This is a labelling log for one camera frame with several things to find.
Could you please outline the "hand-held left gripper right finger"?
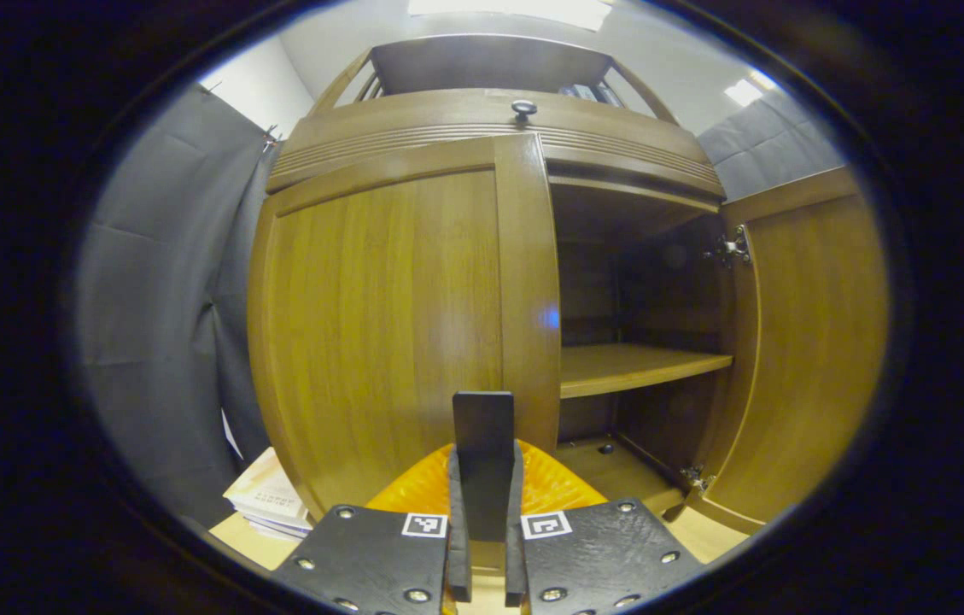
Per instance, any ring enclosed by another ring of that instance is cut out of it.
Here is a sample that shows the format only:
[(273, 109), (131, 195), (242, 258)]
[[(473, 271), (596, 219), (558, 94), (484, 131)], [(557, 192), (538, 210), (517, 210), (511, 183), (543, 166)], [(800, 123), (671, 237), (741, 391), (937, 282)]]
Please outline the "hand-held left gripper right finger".
[(606, 500), (551, 455), (516, 445), (506, 606), (522, 614), (626, 614), (703, 571), (643, 501)]

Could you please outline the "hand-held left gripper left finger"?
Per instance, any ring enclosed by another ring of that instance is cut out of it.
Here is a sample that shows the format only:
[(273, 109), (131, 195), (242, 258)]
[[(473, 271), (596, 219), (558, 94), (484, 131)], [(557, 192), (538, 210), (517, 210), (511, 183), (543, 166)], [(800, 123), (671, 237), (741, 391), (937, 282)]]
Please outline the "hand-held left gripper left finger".
[(331, 507), (270, 578), (321, 612), (457, 612), (471, 598), (457, 449), (424, 456), (367, 505)]

